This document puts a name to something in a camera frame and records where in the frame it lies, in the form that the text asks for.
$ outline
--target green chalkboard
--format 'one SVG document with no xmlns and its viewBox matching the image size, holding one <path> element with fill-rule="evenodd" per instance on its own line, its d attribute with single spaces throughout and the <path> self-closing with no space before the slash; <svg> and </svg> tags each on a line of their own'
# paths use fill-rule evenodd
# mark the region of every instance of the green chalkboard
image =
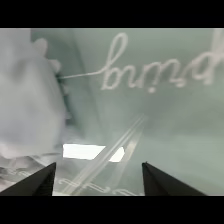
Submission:
<svg viewBox="0 0 224 224">
<path fill-rule="evenodd" d="M 74 179 L 139 194 L 148 161 L 202 192 L 224 194 L 222 29 L 33 30 L 32 41 L 40 38 L 46 57 L 61 63 L 73 142 L 106 146 Z M 123 162 L 108 165 L 121 146 Z"/>
</svg>

